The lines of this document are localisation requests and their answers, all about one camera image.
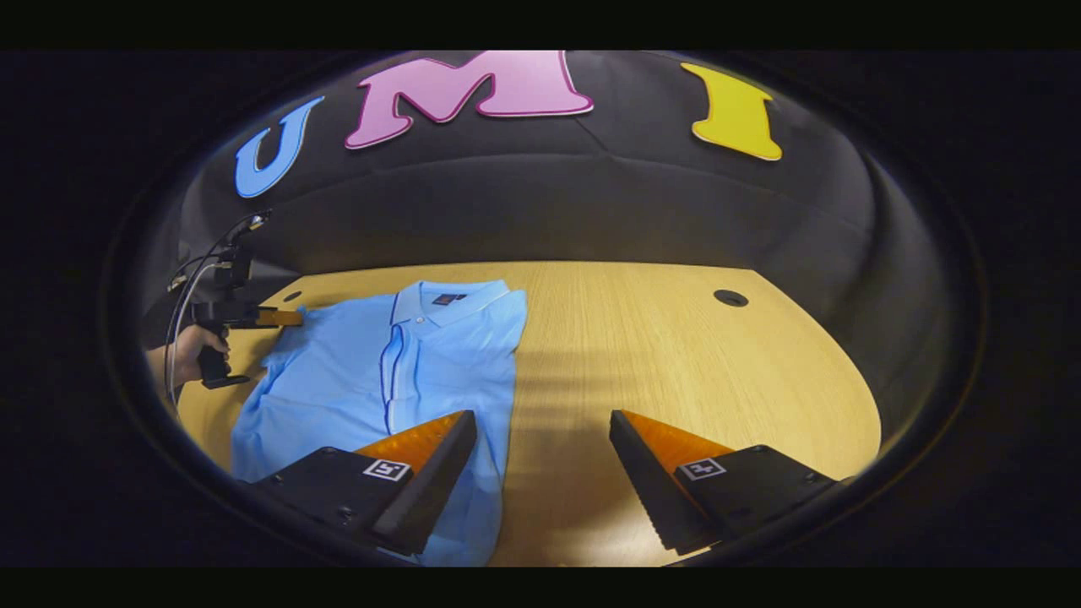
black handle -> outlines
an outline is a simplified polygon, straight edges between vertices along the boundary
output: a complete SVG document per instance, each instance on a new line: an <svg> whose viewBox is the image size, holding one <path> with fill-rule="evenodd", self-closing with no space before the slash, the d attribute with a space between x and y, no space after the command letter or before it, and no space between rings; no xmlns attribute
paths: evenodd
<svg viewBox="0 0 1081 608"><path fill-rule="evenodd" d="M222 334L225 332L224 326L216 328L202 327L213 331L218 338L222 338ZM199 371L202 372L203 376L203 386L206 388L221 388L251 380L246 375L229 375L231 369L229 368L229 364L225 362L225 355L211 346L202 347L202 351L199 352L198 360Z"/></svg>

light blue polo shirt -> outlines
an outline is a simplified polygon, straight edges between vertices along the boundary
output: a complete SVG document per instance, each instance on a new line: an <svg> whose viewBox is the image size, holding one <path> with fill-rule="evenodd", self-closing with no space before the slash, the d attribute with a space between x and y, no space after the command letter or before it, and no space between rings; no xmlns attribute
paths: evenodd
<svg viewBox="0 0 1081 608"><path fill-rule="evenodd" d="M323 446L352 451L472 410L477 446L418 561L486 564L503 514L525 292L502 280L419 281L302 312L232 428L232 474L256 481Z"/></svg>

shirt placket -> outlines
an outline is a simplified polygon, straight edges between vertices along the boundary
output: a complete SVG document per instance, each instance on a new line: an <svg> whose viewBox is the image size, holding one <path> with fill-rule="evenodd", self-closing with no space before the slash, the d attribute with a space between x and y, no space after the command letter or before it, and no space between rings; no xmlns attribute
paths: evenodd
<svg viewBox="0 0 1081 608"><path fill-rule="evenodd" d="M419 361L421 336L432 331L431 323L425 325L424 317L400 322L392 328L391 341L384 351L383 365L386 381L383 386L385 421L387 433L393 435L402 431L395 414L402 405L409 406L419 396L415 380Z"/></svg>

yellow letter i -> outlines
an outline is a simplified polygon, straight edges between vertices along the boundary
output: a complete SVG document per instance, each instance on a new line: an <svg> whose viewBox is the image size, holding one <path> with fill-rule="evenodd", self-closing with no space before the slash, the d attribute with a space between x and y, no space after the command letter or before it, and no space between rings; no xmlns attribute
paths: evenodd
<svg viewBox="0 0 1081 608"><path fill-rule="evenodd" d="M770 138L770 117L765 102L773 97L726 74L680 64L706 83L709 116L691 127L698 138L732 148L763 160L779 160L780 146Z"/></svg>

shirt collar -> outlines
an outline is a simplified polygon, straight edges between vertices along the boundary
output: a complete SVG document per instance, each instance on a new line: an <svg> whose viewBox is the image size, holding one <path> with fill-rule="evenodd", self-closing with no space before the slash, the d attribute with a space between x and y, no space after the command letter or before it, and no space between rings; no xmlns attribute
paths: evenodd
<svg viewBox="0 0 1081 608"><path fill-rule="evenodd" d="M438 293L465 293L468 298L455 300L446 306L438 306L438 310L426 314L422 304L423 298L427 296L423 294L422 290ZM417 281L399 291L395 298L393 312L391 313L392 325L424 317L439 327L445 327L480 312L507 293L509 293L507 283L502 280L471 283Z"/></svg>

